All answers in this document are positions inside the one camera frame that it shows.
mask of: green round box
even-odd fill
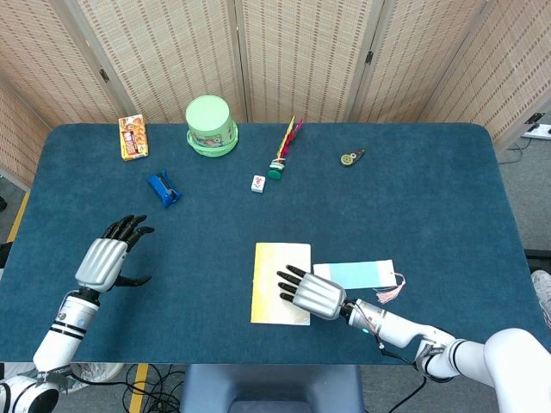
[[[201,155],[221,157],[238,142],[238,128],[224,99],[199,96],[186,108],[188,143]]]

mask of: white sneaker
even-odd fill
[[[98,383],[110,381],[124,367],[122,363],[74,363],[71,365],[73,372],[78,376],[88,381]],[[67,393],[71,394],[75,391],[82,390],[88,387],[85,383],[76,381],[72,377],[67,378],[68,389]]]
[[[538,269],[532,273],[532,282],[543,310],[545,322],[551,329],[551,274]]]

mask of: white robotic arm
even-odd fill
[[[67,293],[52,327],[34,354],[36,379],[15,376],[0,381],[0,413],[50,413],[71,375],[71,360],[100,307],[100,293],[112,287],[137,287],[151,276],[120,276],[122,263],[139,238],[153,229],[136,226],[146,216],[129,215],[114,222],[86,253],[75,278],[80,288]]]
[[[435,381],[464,375],[494,387],[501,413],[551,411],[551,354],[528,332],[502,330],[486,344],[455,339],[449,333],[417,324],[375,305],[348,300],[336,283],[287,266],[294,275],[278,272],[281,297],[327,319],[344,317],[348,324],[399,348],[421,337],[416,367]]]

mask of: woven room divider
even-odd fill
[[[550,39],[550,0],[492,2],[419,120],[477,123],[504,149],[551,98]]]
[[[235,11],[224,1],[78,0],[148,122],[184,122],[189,102],[223,97],[246,121]]]
[[[30,185],[40,118],[184,122],[204,94],[237,122],[469,121],[502,150],[551,102],[550,2],[0,0],[3,104],[33,129],[4,127],[0,168]]]
[[[44,138],[50,128],[19,96],[0,82],[0,165],[6,175],[24,189],[30,188]]]

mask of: blue stapler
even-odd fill
[[[176,191],[169,181],[166,170],[161,170],[160,173],[150,176],[147,181],[155,189],[165,208],[182,198],[182,194]]]

